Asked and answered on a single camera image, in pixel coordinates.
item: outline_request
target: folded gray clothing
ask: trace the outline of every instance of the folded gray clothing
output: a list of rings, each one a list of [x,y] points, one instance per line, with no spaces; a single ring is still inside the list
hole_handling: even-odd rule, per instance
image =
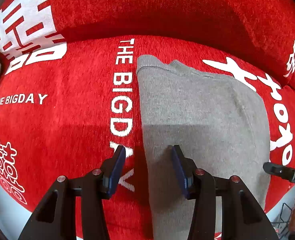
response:
[[[238,175],[262,207],[270,182],[270,132],[263,100],[231,76],[200,72],[177,60],[137,60],[143,143],[155,240],[185,240],[194,201],[180,192],[170,145],[213,176]],[[216,232],[222,207],[217,202]]]

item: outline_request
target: silver screw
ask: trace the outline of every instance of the silver screw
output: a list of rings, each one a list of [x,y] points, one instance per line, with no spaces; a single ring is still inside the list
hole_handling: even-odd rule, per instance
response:
[[[61,175],[61,176],[59,176],[59,177],[57,178],[57,181],[58,181],[58,182],[63,182],[65,179],[66,179],[65,176]]]
[[[100,169],[94,169],[92,170],[92,174],[93,175],[100,175],[102,173],[102,171]]]
[[[240,177],[239,177],[239,176],[236,176],[236,175],[233,175],[233,176],[231,177],[231,180],[232,180],[233,182],[235,182],[235,183],[238,183],[238,182],[241,181]]]
[[[205,171],[204,171],[203,169],[196,169],[196,170],[195,170],[195,173],[196,173],[197,175],[204,175],[204,174],[205,174]]]

